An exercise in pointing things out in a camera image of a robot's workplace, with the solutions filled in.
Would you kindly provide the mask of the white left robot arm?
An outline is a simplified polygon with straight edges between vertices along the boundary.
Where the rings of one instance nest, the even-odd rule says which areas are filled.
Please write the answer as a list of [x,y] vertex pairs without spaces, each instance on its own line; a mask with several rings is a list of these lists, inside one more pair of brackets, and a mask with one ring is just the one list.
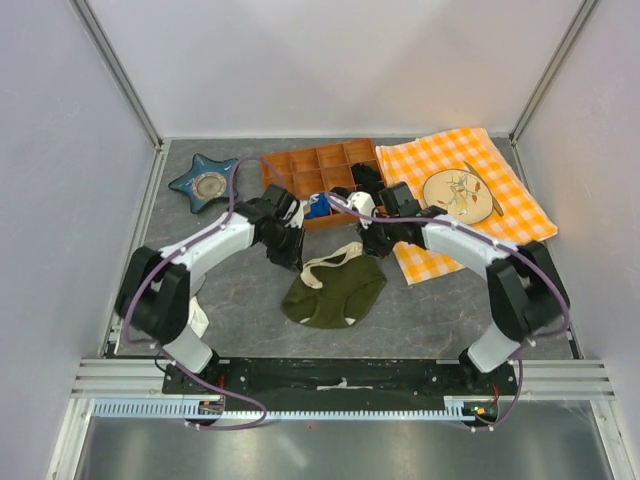
[[219,382],[216,354],[194,331],[190,320],[206,315],[195,301],[207,273],[232,255],[256,244],[271,263],[291,271],[302,268],[304,212],[290,193],[265,195],[228,208],[211,225],[174,245],[134,251],[115,301],[115,313],[159,344],[181,364],[185,382],[208,393]]

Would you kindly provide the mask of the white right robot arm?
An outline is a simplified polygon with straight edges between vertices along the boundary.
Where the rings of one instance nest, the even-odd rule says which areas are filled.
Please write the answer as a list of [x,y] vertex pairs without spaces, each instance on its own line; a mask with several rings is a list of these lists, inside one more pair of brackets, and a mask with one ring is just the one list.
[[494,370],[511,360],[527,341],[550,337],[557,319],[568,325],[570,300],[546,246],[498,240],[456,220],[439,206],[423,208],[401,182],[372,196],[352,193],[348,209],[360,219],[364,249],[385,257],[396,247],[416,246],[443,254],[486,281],[492,324],[461,354],[458,381],[467,392],[483,392]]

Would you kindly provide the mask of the olive green underwear cream waistband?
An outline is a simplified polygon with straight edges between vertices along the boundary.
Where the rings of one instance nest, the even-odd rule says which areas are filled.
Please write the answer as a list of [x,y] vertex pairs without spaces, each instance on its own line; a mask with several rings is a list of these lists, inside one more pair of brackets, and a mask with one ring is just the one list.
[[345,329],[362,321],[387,278],[375,258],[351,242],[307,261],[280,304],[292,322],[315,329]]

